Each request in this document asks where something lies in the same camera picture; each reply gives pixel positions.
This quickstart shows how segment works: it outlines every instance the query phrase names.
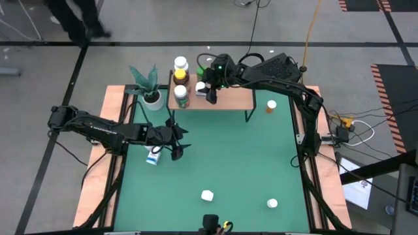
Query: small white cup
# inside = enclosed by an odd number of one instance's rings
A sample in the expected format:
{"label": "small white cup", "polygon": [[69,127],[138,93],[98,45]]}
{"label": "small white cup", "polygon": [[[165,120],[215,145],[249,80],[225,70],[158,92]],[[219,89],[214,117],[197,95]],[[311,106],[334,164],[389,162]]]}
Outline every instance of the small white cup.
{"label": "small white cup", "polygon": [[274,199],[274,198],[271,198],[270,200],[267,201],[267,206],[269,208],[275,208],[275,207],[277,207],[277,204],[278,204],[277,200]]}
{"label": "small white cup", "polygon": [[210,190],[204,190],[202,192],[202,199],[211,202],[214,199],[214,193]]}

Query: small wooden table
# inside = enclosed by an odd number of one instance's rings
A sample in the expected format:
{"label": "small wooden table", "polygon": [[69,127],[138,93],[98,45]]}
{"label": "small wooden table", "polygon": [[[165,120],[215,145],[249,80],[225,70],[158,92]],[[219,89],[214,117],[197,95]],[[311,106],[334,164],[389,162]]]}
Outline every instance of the small wooden table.
{"label": "small wooden table", "polygon": [[[319,93],[319,88],[317,86],[308,86],[308,88],[314,89],[317,93]],[[107,87],[100,117],[118,121],[121,112],[121,104],[124,91],[125,86]],[[132,95],[129,97],[127,101],[127,106],[131,103]],[[300,134],[303,134],[304,130],[302,117],[297,109],[295,109],[295,114],[297,118],[299,132]],[[319,113],[317,130],[321,135],[329,133],[327,127],[327,119],[323,110]],[[97,158],[99,158],[101,154],[103,154],[104,151],[104,148],[100,145],[93,146],[89,159],[89,166],[92,163],[94,163],[97,160]],[[335,158],[334,148],[332,146],[321,146],[319,152],[333,159]],[[341,185],[340,174],[338,172],[338,166],[334,162],[324,157],[321,157],[320,155],[318,155],[315,160],[324,200],[327,202],[327,204],[335,213],[335,215],[341,220],[341,222],[343,222],[345,226],[351,227],[351,222],[347,210],[347,204],[344,198],[344,192]],[[118,171],[120,169],[120,161],[121,156],[119,156],[119,159],[116,163],[114,174],[115,177],[117,176]],[[92,168],[91,172],[87,175],[80,195],[80,201],[78,203],[76,215],[74,218],[74,226],[79,226],[83,222],[85,222],[86,219],[93,212],[93,210],[97,207],[98,203],[100,203],[100,201],[102,200],[106,187],[109,166],[110,156],[105,157],[102,161],[98,162],[98,164],[94,168]],[[312,179],[313,176],[312,171],[310,170],[311,167],[309,161],[306,161],[306,166],[308,169],[308,173]],[[315,227],[323,228],[321,226],[321,216],[319,214],[318,204],[312,196],[311,201],[313,208],[313,218],[315,220]],[[112,224],[112,216],[115,204],[116,202],[114,195],[107,207],[107,216],[104,222],[105,226],[110,226]],[[328,224],[329,228],[332,229],[332,225],[329,222]]]}
{"label": "small wooden table", "polygon": [[253,114],[257,103],[255,102],[255,91],[245,88],[221,89],[217,91],[217,103],[209,103],[205,97],[196,96],[197,75],[190,74],[189,86],[190,105],[187,108],[180,108],[174,97],[174,88],[176,84],[173,81],[172,71],[170,71],[169,88],[167,92],[167,110],[172,111],[173,116],[175,110],[243,110],[245,112],[246,122],[249,121]]}

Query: yellow cable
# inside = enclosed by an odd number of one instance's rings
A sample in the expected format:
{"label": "yellow cable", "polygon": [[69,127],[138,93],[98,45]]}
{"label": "yellow cable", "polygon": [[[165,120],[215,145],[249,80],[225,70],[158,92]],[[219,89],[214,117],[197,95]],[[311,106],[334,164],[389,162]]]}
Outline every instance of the yellow cable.
{"label": "yellow cable", "polygon": [[303,53],[303,63],[302,63],[302,66],[305,66],[305,62],[306,62],[306,58],[307,58],[306,55],[308,54],[309,37],[311,35],[312,27],[314,26],[314,23],[315,23],[315,20],[316,20],[316,15],[318,14],[319,7],[321,6],[321,2],[322,2],[322,0],[318,0],[318,4],[316,5],[315,12],[313,13],[313,19],[311,21],[311,25],[309,25],[308,35],[306,36],[305,51]]}

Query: white pot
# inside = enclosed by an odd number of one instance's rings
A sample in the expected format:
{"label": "white pot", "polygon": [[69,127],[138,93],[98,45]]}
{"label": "white pot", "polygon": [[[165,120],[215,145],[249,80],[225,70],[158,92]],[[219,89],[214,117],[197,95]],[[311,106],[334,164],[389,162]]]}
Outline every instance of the white pot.
{"label": "white pot", "polygon": [[149,110],[157,111],[157,110],[159,110],[160,108],[163,107],[163,105],[164,105],[163,95],[161,94],[161,92],[159,92],[159,90],[158,90],[158,93],[159,93],[159,98],[158,98],[157,101],[155,101],[153,103],[148,103],[148,102],[145,101],[144,97],[142,98],[142,101],[144,101],[145,106]]}

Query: white paper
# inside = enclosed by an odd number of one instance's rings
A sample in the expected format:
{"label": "white paper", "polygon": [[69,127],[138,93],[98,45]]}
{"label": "white paper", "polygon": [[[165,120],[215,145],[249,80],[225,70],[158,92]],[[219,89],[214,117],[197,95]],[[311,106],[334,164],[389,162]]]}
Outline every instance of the white paper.
{"label": "white paper", "polygon": [[[360,168],[356,164],[344,158],[341,158],[341,165],[350,171]],[[344,174],[346,172],[347,171],[340,166],[340,174]],[[373,178],[370,178],[367,180],[373,183]],[[344,190],[344,195],[347,201],[354,203],[367,210],[368,201],[370,198],[370,191],[372,190],[372,185],[370,185],[364,180],[361,180],[358,182],[343,185],[343,190]]]}

